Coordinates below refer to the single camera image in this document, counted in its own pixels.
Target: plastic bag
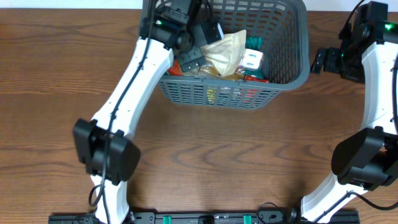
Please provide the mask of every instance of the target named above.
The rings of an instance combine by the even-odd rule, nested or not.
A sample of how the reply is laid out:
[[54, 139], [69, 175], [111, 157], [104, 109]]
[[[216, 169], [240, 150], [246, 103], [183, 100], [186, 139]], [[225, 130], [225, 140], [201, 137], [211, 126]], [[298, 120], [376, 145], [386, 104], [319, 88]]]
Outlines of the plastic bag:
[[212, 77], [215, 77], [215, 78], [221, 79], [221, 80], [243, 80], [243, 78], [244, 78], [244, 74], [239, 73], [237, 71], [234, 71], [234, 73], [232, 75], [227, 75], [225, 77], [222, 77], [218, 73], [216, 67], [211, 62], [208, 62], [207, 65], [201, 66], [199, 69], [199, 73], [209, 74]]
[[232, 75], [239, 66], [246, 45], [246, 30], [225, 34], [224, 39], [200, 48], [207, 61], [213, 63], [221, 77]]

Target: wood grain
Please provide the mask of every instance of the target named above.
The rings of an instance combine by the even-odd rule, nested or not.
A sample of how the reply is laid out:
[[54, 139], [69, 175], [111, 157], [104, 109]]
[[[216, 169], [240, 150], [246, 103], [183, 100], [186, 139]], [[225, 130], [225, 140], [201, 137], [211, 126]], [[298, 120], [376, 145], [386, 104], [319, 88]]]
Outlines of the wood grain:
[[[46, 223], [88, 212], [92, 188], [77, 161], [72, 127], [90, 119], [127, 67], [140, 11], [0, 10], [1, 223]], [[310, 59], [338, 47], [346, 12], [309, 12]], [[398, 21], [393, 14], [392, 21]], [[152, 94], [134, 142], [142, 151], [129, 203], [158, 211], [255, 210], [292, 205], [330, 171], [335, 146], [362, 120], [364, 86], [310, 75], [255, 111], [175, 105]], [[367, 197], [396, 202], [398, 185]], [[363, 223], [396, 223], [360, 200]]]

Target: plastic basket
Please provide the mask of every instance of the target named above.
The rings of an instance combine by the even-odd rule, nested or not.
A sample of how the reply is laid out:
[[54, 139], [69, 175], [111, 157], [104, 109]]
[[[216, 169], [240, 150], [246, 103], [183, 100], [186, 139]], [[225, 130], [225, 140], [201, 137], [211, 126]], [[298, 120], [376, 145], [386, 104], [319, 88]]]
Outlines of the plastic basket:
[[224, 33], [246, 29], [248, 36], [263, 38], [262, 73], [270, 83], [164, 75], [159, 85], [167, 99], [186, 105], [258, 109], [307, 80], [307, 9], [302, 0], [209, 2]]

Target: red package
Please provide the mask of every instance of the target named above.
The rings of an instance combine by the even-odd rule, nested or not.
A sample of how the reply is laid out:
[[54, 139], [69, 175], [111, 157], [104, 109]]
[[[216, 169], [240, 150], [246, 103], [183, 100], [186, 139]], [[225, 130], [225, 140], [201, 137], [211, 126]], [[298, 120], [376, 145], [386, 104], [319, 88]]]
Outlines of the red package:
[[246, 78], [244, 79], [244, 81], [255, 81], [255, 82], [264, 82], [264, 83], [269, 83], [268, 80], [261, 80], [259, 78], [254, 78], [250, 75], [246, 75]]
[[168, 69], [170, 75], [182, 76], [182, 71], [180, 69], [180, 64], [178, 64], [177, 59], [174, 60], [173, 67]]

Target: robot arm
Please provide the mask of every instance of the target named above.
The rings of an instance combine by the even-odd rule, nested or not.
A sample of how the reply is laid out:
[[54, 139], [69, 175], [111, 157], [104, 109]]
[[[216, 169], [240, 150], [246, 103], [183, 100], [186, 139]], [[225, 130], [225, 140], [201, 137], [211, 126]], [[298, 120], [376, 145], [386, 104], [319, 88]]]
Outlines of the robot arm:
[[[336, 147], [332, 172], [301, 200], [300, 213], [305, 220], [328, 223], [334, 213], [355, 198], [348, 192], [362, 195], [380, 185], [388, 186], [397, 178], [392, 170], [398, 158], [391, 152], [379, 151], [383, 146], [395, 147], [388, 144], [397, 135], [392, 119], [392, 68], [398, 54], [398, 35], [388, 29], [392, 25], [386, 24], [386, 19], [385, 4], [370, 2], [358, 9], [350, 45], [342, 50], [342, 64], [346, 73], [353, 72], [358, 59], [363, 66], [360, 70], [366, 92], [361, 131]], [[355, 56], [358, 52], [362, 52], [360, 58]]]
[[[141, 58], [144, 55], [147, 41], [148, 39], [139, 39], [137, 41], [136, 50], [127, 70], [124, 72], [124, 75], [120, 79], [112, 95], [92, 119], [97, 120], [97, 127], [103, 129], [108, 128], [109, 120], [111, 118], [110, 114], [114, 109], [114, 104], [117, 102], [129, 80], [136, 71]], [[150, 40], [149, 51], [147, 53], [147, 59], [143, 65], [143, 69], [137, 74], [136, 79], [119, 106], [118, 112], [116, 113], [116, 119], [113, 121], [114, 125], [111, 130], [112, 133], [122, 131], [125, 138], [133, 139], [142, 110], [161, 76], [172, 66], [173, 57], [172, 49], [164, 48], [164, 44], [157, 40]], [[95, 185], [99, 185], [101, 183], [102, 176], [92, 175], [91, 179]], [[104, 191], [105, 195], [107, 195], [106, 203], [108, 204], [111, 223], [121, 223], [129, 212], [126, 195], [127, 181], [120, 181], [118, 185], [114, 185], [110, 180], [105, 180]], [[97, 188], [96, 194], [98, 195], [99, 192], [100, 189]], [[103, 198], [101, 198], [98, 203], [95, 216], [99, 221], [106, 223]]]

